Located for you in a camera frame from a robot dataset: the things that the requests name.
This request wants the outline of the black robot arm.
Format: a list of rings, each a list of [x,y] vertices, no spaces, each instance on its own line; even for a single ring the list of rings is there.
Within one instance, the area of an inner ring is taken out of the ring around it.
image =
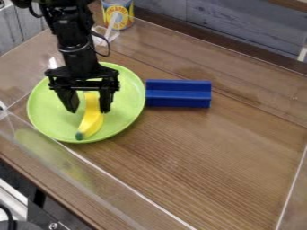
[[[97,91],[100,112],[109,112],[113,94],[120,90],[118,71],[102,66],[97,60],[98,52],[92,37],[108,41],[92,30],[94,21],[88,5],[93,0],[10,1],[17,8],[28,9],[33,17],[44,18],[57,38],[65,65],[46,69],[44,75],[49,78],[49,89],[56,92],[65,109],[77,112],[77,91]]]

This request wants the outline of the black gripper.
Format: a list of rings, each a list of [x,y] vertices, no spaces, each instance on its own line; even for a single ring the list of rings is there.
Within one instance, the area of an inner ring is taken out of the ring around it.
[[[44,74],[49,78],[49,89],[56,91],[69,112],[77,112],[77,91],[100,91],[100,111],[102,113],[110,111],[113,94],[120,90],[117,70],[96,65],[84,75],[73,75],[68,71],[68,67],[61,66],[56,69],[48,69]]]

